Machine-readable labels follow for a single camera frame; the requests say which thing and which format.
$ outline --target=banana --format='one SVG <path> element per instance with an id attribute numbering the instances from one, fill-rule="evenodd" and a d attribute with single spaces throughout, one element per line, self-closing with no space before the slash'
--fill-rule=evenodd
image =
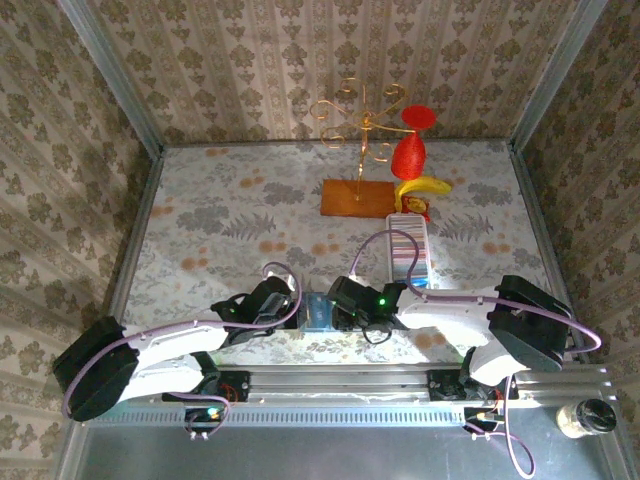
<path id="1" fill-rule="evenodd" d="M 396 187 L 396 212 L 402 211 L 402 195 L 409 192 L 430 192 L 437 193 L 439 195 L 445 195 L 451 191 L 451 185 L 442 180 L 438 180 L 435 177 L 418 177 L 414 180 L 402 182 Z"/>

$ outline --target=patterned wallpaper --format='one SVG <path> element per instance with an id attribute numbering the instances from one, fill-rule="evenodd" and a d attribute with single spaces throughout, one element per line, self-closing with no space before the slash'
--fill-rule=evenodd
<path id="1" fill-rule="evenodd" d="M 109 295 L 148 157 L 54 1 L 0 2 L 0 479 L 48 478 L 51 362 Z"/>
<path id="2" fill-rule="evenodd" d="M 525 158 L 640 452 L 640 2 L 609 1 Z"/>
<path id="3" fill-rule="evenodd" d="M 88 0 L 171 145 L 318 138 L 357 76 L 431 106 L 436 137 L 508 137 L 576 0 Z M 382 95 L 371 95 L 376 111 Z M 399 116 L 389 120 L 399 123 Z"/>

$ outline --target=metal frame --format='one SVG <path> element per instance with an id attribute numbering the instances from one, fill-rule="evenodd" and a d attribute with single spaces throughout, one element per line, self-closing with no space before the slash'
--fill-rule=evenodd
<path id="1" fill-rule="evenodd" d="M 91 54 L 151 160 L 157 161 L 162 154 L 162 135 L 153 118 L 142 107 L 143 103 L 136 95 L 136 89 L 91 8 L 84 0 L 58 0 L 58 3 Z"/>
<path id="2" fill-rule="evenodd" d="M 149 177 L 140 199 L 140 207 L 131 230 L 131 237 L 125 251 L 122 268 L 109 304 L 108 314 L 116 319 L 122 318 L 127 305 L 133 275 L 138 265 L 138 257 L 142 249 L 144 234 L 147 230 L 156 192 L 160 185 L 163 167 L 164 157 L 160 157 L 151 165 Z M 53 478 L 69 480 L 76 477 L 82 458 L 82 448 L 88 433 L 88 428 L 85 427 L 84 423 L 80 425 L 77 422 L 67 421 L 65 443 L 58 454 L 57 463 L 53 470 L 55 472 Z"/>
<path id="3" fill-rule="evenodd" d="M 122 319 L 125 308 L 127 306 L 127 300 L 129 299 L 129 291 L 131 290 L 131 284 L 133 282 L 133 275 L 136 272 L 138 266 L 138 257 L 140 256 L 140 250 L 144 242 L 144 234 L 147 231 L 147 224 L 149 223 L 149 217 L 151 215 L 151 209 L 153 208 L 153 202 L 160 185 L 160 179 L 162 178 L 162 169 L 164 167 L 164 157 L 159 158 L 151 165 L 149 176 L 147 177 L 147 183 L 142 197 L 140 199 L 140 206 L 138 207 L 138 213 L 131 229 L 131 236 L 129 243 L 127 244 L 127 250 L 122 260 L 122 267 L 116 286 L 113 291 L 113 296 L 109 303 L 109 315 L 115 317 L 118 320 Z"/>
<path id="4" fill-rule="evenodd" d="M 509 145 L 509 156 L 511 157 L 513 170 L 515 171 L 518 185 L 520 186 L 524 205 L 529 213 L 529 221 L 531 222 L 533 234 L 536 237 L 536 243 L 540 250 L 544 269 L 547 272 L 551 293 L 558 298 L 558 300 L 573 310 L 567 286 L 562 278 L 560 264 L 558 263 L 553 244 L 551 243 L 551 236 L 549 235 L 549 230 L 547 229 L 547 225 L 544 221 L 544 215 L 542 214 L 542 209 L 538 202 L 538 196 L 536 195 L 535 188 L 531 181 L 531 177 L 529 176 L 529 171 L 527 170 L 522 153 L 513 145 Z M 577 346 L 584 346 L 584 338 L 579 331 L 572 329 L 571 336 Z M 578 357 L 582 362 L 589 362 L 589 358 L 585 353 L 579 354 Z"/>
<path id="5" fill-rule="evenodd" d="M 533 135 L 606 4 L 607 0 L 581 0 L 578 4 L 511 136 L 518 150 L 524 149 Z"/>
<path id="6" fill-rule="evenodd" d="M 544 221 L 542 209 L 540 208 L 540 203 L 538 202 L 538 197 L 535 193 L 522 152 L 512 144 L 509 145 L 509 154 L 516 178 L 518 179 L 518 184 L 520 185 L 524 204 L 529 213 L 529 220 L 536 237 L 536 242 L 538 243 L 542 263 L 547 272 L 551 293 L 573 310 L 571 299 L 569 298 L 567 287 L 562 277 L 560 265 L 555 255 L 553 244 L 551 243 L 551 237 L 549 236 L 549 231 Z M 576 345 L 584 346 L 585 342 L 582 334 L 574 329 L 572 329 L 571 333 Z M 578 357 L 585 366 L 589 365 L 590 360 L 587 354 L 583 353 L 578 355 Z M 615 401 L 613 405 L 616 414 L 618 418 L 622 418 L 618 402 L 616 401 L 615 390 L 612 390 L 610 398 L 606 398 L 606 400 Z M 609 463 L 609 469 L 612 473 L 615 473 L 613 478 L 638 478 L 635 470 L 633 448 L 629 440 L 627 428 L 623 422 L 619 423 L 613 434 L 601 437 L 600 443 L 607 462 Z"/>

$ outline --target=table surface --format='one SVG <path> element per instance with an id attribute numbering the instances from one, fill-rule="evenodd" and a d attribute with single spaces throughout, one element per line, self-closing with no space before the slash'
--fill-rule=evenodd
<path id="1" fill-rule="evenodd" d="M 554 409 L 512 410 L 510 421 L 533 453 L 535 480 L 613 478 L 599 438 L 565 437 Z M 208 442 L 176 427 L 92 428 L 83 458 L 78 480 L 520 479 L 503 438 L 474 442 L 456 427 L 223 427 Z"/>
<path id="2" fill-rule="evenodd" d="M 305 291 L 326 292 L 384 220 L 323 217 L 322 181 L 355 177 L 358 145 L 262 144 L 172 148 L 144 238 L 124 324 L 142 327 L 201 313 L 251 291 L 262 266 L 284 262 Z M 432 288 L 495 286 L 520 275 L 549 290 L 535 236 L 504 141 L 427 144 L 425 175 L 454 185 L 430 202 Z M 396 181 L 369 162 L 368 180 Z M 374 242 L 358 274 L 388 281 L 386 242 Z M 382 345 L 360 333 L 277 332 L 214 354 L 221 364 L 458 362 L 470 345 L 435 329 L 396 332 Z"/>

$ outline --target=blue component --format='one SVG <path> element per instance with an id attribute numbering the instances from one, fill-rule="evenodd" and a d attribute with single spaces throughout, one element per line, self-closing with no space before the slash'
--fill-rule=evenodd
<path id="1" fill-rule="evenodd" d="M 335 331 L 331 326 L 333 304 L 324 293 L 305 293 L 298 314 L 301 332 Z"/>

